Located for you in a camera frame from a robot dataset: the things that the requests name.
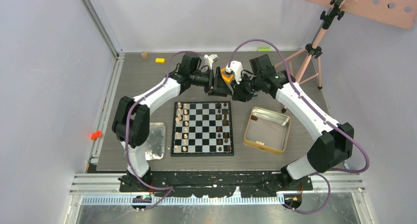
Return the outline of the dark chess piece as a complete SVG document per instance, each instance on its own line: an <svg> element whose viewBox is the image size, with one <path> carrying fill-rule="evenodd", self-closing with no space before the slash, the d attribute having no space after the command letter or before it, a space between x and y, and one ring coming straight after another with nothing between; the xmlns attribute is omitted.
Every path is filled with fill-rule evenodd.
<svg viewBox="0 0 417 224"><path fill-rule="evenodd" d="M223 125L227 126L228 124L229 124L229 122L228 122L227 114L224 114L224 116L223 116Z"/></svg>

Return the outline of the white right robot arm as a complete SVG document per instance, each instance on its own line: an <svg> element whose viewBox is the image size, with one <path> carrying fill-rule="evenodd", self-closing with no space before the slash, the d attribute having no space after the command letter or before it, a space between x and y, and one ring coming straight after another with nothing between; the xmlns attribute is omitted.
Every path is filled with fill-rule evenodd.
<svg viewBox="0 0 417 224"><path fill-rule="evenodd" d="M314 103L287 69L278 72L267 54L251 59L252 76L244 75L242 63L230 61L225 72L233 75L232 99L247 102L258 91L286 106L310 133L314 143L307 154L281 169L281 185L293 190L300 179L324 173L348 159L353 151L354 129L340 124Z"/></svg>

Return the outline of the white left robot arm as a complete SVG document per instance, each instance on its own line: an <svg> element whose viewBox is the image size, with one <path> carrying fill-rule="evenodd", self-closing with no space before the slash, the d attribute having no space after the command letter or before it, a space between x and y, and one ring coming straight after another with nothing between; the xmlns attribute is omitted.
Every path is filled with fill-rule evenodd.
<svg viewBox="0 0 417 224"><path fill-rule="evenodd" d="M192 85L201 86L207 95L226 97L232 94L221 77L220 67L213 69L218 55L202 55L182 51L182 60L161 82L147 92L120 99L112 124L112 131L124 148L127 172L132 175L132 185L140 192L146 191L151 179L146 175L149 164L145 159L143 143L149 136L150 116L168 100L181 95Z"/></svg>

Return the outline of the pink perforated board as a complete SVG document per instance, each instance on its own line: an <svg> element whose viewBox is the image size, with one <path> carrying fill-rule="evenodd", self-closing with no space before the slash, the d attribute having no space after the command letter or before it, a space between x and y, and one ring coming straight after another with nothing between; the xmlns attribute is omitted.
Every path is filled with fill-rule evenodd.
<svg viewBox="0 0 417 224"><path fill-rule="evenodd" d="M332 7L331 0L305 0ZM346 13L410 30L417 21L417 0L343 0Z"/></svg>

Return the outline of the yellow triangle toy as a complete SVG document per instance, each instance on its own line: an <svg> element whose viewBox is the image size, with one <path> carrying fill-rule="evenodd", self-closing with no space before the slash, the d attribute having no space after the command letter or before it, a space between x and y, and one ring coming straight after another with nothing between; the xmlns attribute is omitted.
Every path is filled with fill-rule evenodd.
<svg viewBox="0 0 417 224"><path fill-rule="evenodd" d="M228 73L226 72L226 68L221 69L221 77L225 81L225 83L230 84L234 80L233 72Z"/></svg>

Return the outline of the black and white chessboard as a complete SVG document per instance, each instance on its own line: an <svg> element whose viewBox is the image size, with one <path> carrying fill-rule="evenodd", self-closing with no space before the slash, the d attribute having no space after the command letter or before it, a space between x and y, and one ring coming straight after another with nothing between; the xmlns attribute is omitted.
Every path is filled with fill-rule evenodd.
<svg viewBox="0 0 417 224"><path fill-rule="evenodd" d="M227 114L229 124L223 125ZM230 101L175 102L172 157L234 156Z"/></svg>

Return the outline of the gold square metal tin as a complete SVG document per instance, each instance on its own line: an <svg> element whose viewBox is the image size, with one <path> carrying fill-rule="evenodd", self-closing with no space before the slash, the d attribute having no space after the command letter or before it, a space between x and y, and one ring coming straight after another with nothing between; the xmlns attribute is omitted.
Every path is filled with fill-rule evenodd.
<svg viewBox="0 0 417 224"><path fill-rule="evenodd" d="M243 143L260 151L279 155L286 150L290 126L289 116L254 107L243 136Z"/></svg>

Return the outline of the small yellow block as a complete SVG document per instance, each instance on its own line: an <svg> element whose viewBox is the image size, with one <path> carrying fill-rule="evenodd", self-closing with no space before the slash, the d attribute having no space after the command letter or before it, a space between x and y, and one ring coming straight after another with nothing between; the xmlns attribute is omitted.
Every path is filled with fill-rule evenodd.
<svg viewBox="0 0 417 224"><path fill-rule="evenodd" d="M164 58L156 58L156 59L155 59L155 62L156 62L156 63L163 64L163 63L165 63L165 59L164 59Z"/></svg>

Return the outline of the silver tin lid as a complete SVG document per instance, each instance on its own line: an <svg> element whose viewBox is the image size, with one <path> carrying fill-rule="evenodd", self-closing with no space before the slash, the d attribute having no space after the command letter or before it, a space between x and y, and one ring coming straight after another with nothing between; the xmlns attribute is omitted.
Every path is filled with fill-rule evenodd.
<svg viewBox="0 0 417 224"><path fill-rule="evenodd" d="M144 143L147 161L161 160L164 157L166 145L166 126L162 122L150 123L149 135Z"/></svg>

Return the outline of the pink tripod stand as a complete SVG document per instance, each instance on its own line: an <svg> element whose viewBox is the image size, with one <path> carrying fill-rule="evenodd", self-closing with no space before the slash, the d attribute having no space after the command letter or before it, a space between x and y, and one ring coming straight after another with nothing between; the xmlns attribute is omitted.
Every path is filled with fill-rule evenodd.
<svg viewBox="0 0 417 224"><path fill-rule="evenodd" d="M305 83L309 80L312 80L314 78L318 79L318 89L321 90L323 88L323 83L322 83L322 68L321 68L321 57L320 57L320 53L322 51L322 49L319 47L325 33L326 33L326 29L323 29L323 24L324 21L322 20L322 18L320 18L321 20L321 24L320 24L320 28L316 34L316 36L313 39L312 43L309 43L306 45L306 47L304 49L301 49L299 51L297 51L295 54L292 54L291 56L289 56L288 58L285 59L285 61L288 63L288 65L290 66L290 70L291 73L293 73L293 69L292 69L292 62L291 60L295 57L297 57L300 54L303 54L304 52L306 52L306 57L303 61L303 63L301 64L299 70L297 71L297 73L295 74L295 80L297 83L299 83L300 85L302 83ZM305 80L302 80L304 73L307 69L307 66L313 61L313 59L316 59L317 62L317 70L316 70L316 74L308 77Z"/></svg>

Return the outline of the green block at wall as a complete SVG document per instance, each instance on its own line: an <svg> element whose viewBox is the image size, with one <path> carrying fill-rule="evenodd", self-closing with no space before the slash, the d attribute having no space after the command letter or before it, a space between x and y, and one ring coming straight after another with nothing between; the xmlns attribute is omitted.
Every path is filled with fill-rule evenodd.
<svg viewBox="0 0 417 224"><path fill-rule="evenodd" d="M258 52L269 52L271 51L271 48L257 48Z"/></svg>

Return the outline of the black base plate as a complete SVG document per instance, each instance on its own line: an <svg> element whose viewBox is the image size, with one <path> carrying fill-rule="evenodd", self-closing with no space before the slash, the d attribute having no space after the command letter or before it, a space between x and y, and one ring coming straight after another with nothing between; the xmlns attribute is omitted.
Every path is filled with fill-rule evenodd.
<svg viewBox="0 0 417 224"><path fill-rule="evenodd" d="M157 197L173 187L170 197L231 197L239 191L242 197L272 197L280 191L311 191L312 181L304 177L285 184L278 171L149 171L140 183L126 173L119 177L121 192L151 192Z"/></svg>

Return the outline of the orange block on rail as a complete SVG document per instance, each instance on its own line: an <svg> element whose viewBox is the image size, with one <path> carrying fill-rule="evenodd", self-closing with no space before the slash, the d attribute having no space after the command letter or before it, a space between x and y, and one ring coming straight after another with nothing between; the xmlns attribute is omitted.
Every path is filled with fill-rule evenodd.
<svg viewBox="0 0 417 224"><path fill-rule="evenodd" d="M101 131L98 130L98 131L95 131L94 133L92 133L90 135L90 139L91 140L96 140L96 139L100 138L100 136L101 136Z"/></svg>

